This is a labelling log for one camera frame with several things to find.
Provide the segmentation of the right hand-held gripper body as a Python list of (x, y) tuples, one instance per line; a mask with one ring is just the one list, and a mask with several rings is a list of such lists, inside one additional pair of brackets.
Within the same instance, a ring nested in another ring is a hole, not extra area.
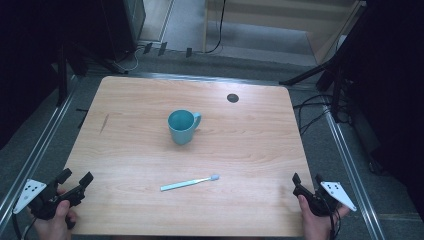
[(296, 183), (293, 194), (296, 197), (304, 196), (311, 212), (319, 217), (332, 215), (339, 204), (347, 206), (351, 211), (357, 210), (339, 182), (321, 181), (319, 188), (314, 193), (306, 189), (301, 183)]

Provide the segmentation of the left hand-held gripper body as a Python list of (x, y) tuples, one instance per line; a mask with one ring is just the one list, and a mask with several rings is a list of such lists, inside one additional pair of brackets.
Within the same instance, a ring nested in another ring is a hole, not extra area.
[(58, 193), (59, 185), (60, 182), (57, 180), (46, 184), (28, 179), (13, 208), (13, 213), (18, 214), (28, 207), (34, 217), (50, 220), (55, 216), (57, 207), (62, 201), (69, 201), (73, 207), (79, 205), (85, 198), (85, 185), (78, 185), (62, 194)]

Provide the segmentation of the light blue toothbrush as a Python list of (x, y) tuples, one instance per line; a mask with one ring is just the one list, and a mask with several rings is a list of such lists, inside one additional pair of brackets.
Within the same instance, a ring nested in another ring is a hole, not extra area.
[(191, 186), (191, 185), (196, 185), (202, 182), (206, 182), (206, 181), (216, 181), (220, 179), (220, 175), (219, 174), (213, 174), (207, 178), (201, 178), (201, 179), (193, 179), (193, 180), (187, 180), (187, 181), (183, 181), (183, 182), (178, 182), (178, 183), (173, 183), (173, 184), (168, 184), (168, 185), (164, 185), (160, 187), (160, 191), (169, 191), (169, 190), (173, 190), (173, 189), (177, 189), (177, 188), (182, 188), (182, 187), (187, 187), (187, 186)]

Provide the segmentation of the teal cup with handle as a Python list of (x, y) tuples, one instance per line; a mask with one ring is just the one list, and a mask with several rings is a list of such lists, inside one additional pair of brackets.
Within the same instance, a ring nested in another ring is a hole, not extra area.
[(173, 111), (167, 120), (172, 140), (178, 145), (189, 143), (201, 120), (202, 116), (198, 112), (192, 113), (184, 109)]

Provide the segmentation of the person's right hand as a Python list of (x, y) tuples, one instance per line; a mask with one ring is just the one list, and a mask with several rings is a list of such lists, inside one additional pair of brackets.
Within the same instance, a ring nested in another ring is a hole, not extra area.
[(318, 217), (314, 215), (309, 207), (307, 199), (303, 195), (298, 196), (298, 202), (302, 215), (303, 236), (305, 240), (330, 240), (330, 231), (339, 220), (345, 217), (350, 209), (341, 205), (332, 220), (330, 217)]

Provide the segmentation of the person's left hand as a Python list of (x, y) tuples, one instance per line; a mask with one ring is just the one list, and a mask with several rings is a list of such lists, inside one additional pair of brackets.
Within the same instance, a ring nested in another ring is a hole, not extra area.
[(75, 223), (77, 214), (71, 209), (68, 200), (61, 201), (52, 219), (37, 219), (33, 226), (39, 240), (71, 240), (72, 230), (68, 228), (66, 220)]

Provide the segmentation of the black metal stand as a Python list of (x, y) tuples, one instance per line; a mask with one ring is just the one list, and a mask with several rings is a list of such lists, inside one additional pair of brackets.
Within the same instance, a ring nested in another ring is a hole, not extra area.
[(87, 73), (88, 68), (83, 60), (84, 56), (91, 58), (96, 63), (100, 64), (114, 74), (124, 74), (124, 71), (119, 70), (117, 67), (101, 58), (99, 55), (85, 48), (83, 45), (72, 41), (62, 41), (57, 48), (57, 106), (61, 106), (68, 96), (67, 66), (70, 65), (72, 70), (77, 75), (85, 75)]
[(320, 92), (323, 92), (327, 91), (330, 86), (333, 86), (332, 100), (330, 103), (330, 114), (337, 123), (341, 123), (342, 120), (338, 114), (340, 111), (339, 102), (341, 100), (343, 71), (341, 60), (337, 56), (330, 58), (328, 61), (294, 78), (280, 81), (279, 84), (284, 86), (293, 86), (319, 73), (321, 73), (321, 76), (315, 84), (316, 89)]

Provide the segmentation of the black curtain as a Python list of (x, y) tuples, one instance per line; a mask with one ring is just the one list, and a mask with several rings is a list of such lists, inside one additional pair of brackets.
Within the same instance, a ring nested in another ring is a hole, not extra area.
[(372, 159), (424, 220), (424, 0), (368, 0), (363, 17), (346, 55), (348, 93), (377, 138)]
[(52, 67), (99, 0), (0, 0), (0, 149), (59, 84)]

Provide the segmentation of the dark cabinet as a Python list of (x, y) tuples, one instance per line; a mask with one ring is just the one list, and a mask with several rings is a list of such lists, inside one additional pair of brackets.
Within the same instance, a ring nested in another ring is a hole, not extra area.
[(143, 0), (100, 0), (107, 33), (107, 57), (123, 59), (133, 53), (146, 18)]

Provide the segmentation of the metal floor rail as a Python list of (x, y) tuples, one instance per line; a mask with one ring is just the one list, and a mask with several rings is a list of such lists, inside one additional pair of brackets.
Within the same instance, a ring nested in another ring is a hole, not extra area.
[(345, 171), (354, 192), (358, 211), (364, 220), (371, 240), (386, 240), (386, 236), (375, 212), (371, 199), (365, 189), (360, 178), (356, 164), (352, 157), (351, 151), (345, 141), (344, 135), (338, 123), (333, 119), (329, 107), (324, 107), (326, 121), (336, 143), (341, 161), (345, 167)]
[(73, 100), (81, 80), (68, 80), (68, 95), (57, 106), (57, 91), (48, 97), (22, 125), (11, 141), (0, 150), (0, 236), (7, 229), (15, 202), (50, 145)]
[(250, 84), (261, 86), (283, 86), (279, 81), (274, 80), (255, 80), (255, 79), (240, 79), (231, 77), (214, 77), (214, 76), (194, 76), (194, 75), (181, 75), (181, 74), (167, 74), (167, 73), (129, 73), (124, 74), (126, 77), (134, 78), (149, 78), (149, 79), (162, 79), (162, 80), (184, 80), (184, 81), (202, 81), (202, 82), (221, 82), (221, 83), (238, 83)]

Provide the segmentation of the light wooden frame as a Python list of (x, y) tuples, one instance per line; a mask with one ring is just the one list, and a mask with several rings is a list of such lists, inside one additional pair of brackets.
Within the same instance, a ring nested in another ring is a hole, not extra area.
[(203, 50), (207, 23), (219, 20), (214, 10), (224, 10), (223, 20), (255, 26), (300, 30), (315, 60), (321, 64), (339, 37), (355, 22), (362, 0), (204, 0)]

